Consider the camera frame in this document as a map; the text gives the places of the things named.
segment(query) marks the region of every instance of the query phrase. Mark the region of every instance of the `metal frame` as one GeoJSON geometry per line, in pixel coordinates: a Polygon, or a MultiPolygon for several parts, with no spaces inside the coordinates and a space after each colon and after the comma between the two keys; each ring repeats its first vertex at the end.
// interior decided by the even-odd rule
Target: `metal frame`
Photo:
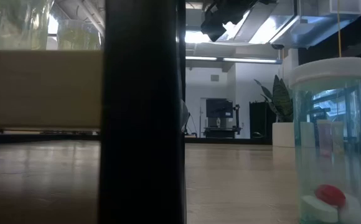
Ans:
{"type": "Polygon", "coordinates": [[[179,6],[106,1],[99,223],[185,223],[179,6]]]}

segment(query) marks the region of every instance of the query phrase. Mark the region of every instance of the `wooden panel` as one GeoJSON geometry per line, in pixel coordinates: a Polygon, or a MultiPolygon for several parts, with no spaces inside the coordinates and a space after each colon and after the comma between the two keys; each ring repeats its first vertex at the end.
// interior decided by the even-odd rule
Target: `wooden panel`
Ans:
{"type": "Polygon", "coordinates": [[[100,126],[100,51],[0,51],[0,128],[100,126]]]}

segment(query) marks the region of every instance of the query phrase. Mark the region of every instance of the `glass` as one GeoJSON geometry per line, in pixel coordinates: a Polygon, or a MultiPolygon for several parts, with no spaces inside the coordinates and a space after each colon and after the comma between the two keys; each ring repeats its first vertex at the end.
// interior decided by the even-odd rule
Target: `glass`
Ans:
{"type": "Polygon", "coordinates": [[[54,0],[0,0],[0,50],[45,50],[54,0]]]}
{"type": "Polygon", "coordinates": [[[293,95],[300,223],[361,224],[361,80],[310,80],[293,95]]]}
{"type": "Polygon", "coordinates": [[[77,20],[59,22],[58,50],[100,50],[100,34],[93,26],[77,20]]]}

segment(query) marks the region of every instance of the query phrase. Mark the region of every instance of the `potted plant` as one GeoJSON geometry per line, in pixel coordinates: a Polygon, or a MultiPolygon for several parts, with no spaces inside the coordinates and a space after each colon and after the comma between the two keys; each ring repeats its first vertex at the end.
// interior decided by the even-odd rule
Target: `potted plant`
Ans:
{"type": "Polygon", "coordinates": [[[262,88],[265,95],[261,95],[277,116],[277,122],[272,127],[273,146],[294,147],[293,100],[283,79],[274,76],[272,93],[258,80],[255,82],[262,88]]]}

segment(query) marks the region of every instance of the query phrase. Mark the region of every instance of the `ceiling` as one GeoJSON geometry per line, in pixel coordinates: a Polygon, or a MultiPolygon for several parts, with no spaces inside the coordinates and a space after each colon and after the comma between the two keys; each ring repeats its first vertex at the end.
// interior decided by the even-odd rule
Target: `ceiling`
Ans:
{"type": "MultiPolygon", "coordinates": [[[[105,18],[105,0],[90,0],[95,8],[105,18]]],[[[212,0],[193,0],[186,4],[186,29],[200,30],[204,19],[202,8],[208,6],[212,0]]],[[[52,8],[52,15],[56,20],[78,19],[91,22],[84,11],[79,7],[77,0],[56,0],[52,8]]],[[[209,56],[209,57],[256,57],[278,58],[278,51],[270,45],[229,45],[224,43],[187,43],[186,55],[209,56]]],[[[232,63],[225,62],[199,62],[188,61],[188,67],[213,67],[222,68],[224,72],[231,67],[232,63]]]]}

